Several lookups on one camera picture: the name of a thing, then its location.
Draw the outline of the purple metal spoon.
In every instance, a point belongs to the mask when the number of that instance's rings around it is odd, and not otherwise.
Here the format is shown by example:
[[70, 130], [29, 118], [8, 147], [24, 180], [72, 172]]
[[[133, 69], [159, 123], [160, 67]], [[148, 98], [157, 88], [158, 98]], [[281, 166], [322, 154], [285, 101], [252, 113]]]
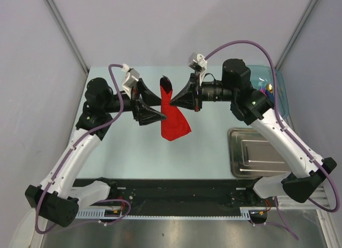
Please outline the purple metal spoon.
[[172, 90], [172, 83], [169, 80], [168, 77], [166, 76], [162, 76], [162, 78], [160, 79], [160, 86], [163, 88], [163, 90], [165, 92], [169, 92], [170, 90]]

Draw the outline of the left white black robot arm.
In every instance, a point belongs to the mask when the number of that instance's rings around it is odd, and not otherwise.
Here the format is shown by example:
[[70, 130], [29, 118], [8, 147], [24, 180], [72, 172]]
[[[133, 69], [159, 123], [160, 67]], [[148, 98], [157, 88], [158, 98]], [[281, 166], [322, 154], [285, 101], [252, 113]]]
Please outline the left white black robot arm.
[[68, 147], [48, 176], [25, 191], [30, 206], [36, 211], [35, 217], [67, 227], [84, 208], [96, 203], [119, 203], [118, 185], [113, 180], [100, 177], [76, 192], [72, 192], [73, 184], [84, 163], [122, 112], [131, 111], [143, 126], [166, 119], [164, 114], [154, 110], [154, 106], [159, 105], [161, 98], [149, 90], [142, 79], [133, 84], [129, 95], [121, 90], [114, 94], [104, 78], [90, 80], [82, 114]]

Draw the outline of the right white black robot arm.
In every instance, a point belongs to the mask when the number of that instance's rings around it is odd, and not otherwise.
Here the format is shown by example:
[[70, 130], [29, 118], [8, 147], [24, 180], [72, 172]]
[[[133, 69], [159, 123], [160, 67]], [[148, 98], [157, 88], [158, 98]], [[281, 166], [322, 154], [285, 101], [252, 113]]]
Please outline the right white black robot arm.
[[290, 168], [283, 175], [261, 177], [247, 191], [246, 199], [259, 206], [271, 196], [287, 195], [298, 203], [306, 202], [337, 163], [323, 158], [307, 145], [276, 114], [274, 103], [251, 82], [251, 70], [241, 59], [228, 59], [222, 65], [220, 81], [205, 82], [207, 61], [195, 55], [188, 61], [194, 70], [186, 86], [171, 100], [172, 106], [196, 112], [204, 101], [230, 102], [233, 115], [260, 133], [282, 156]]

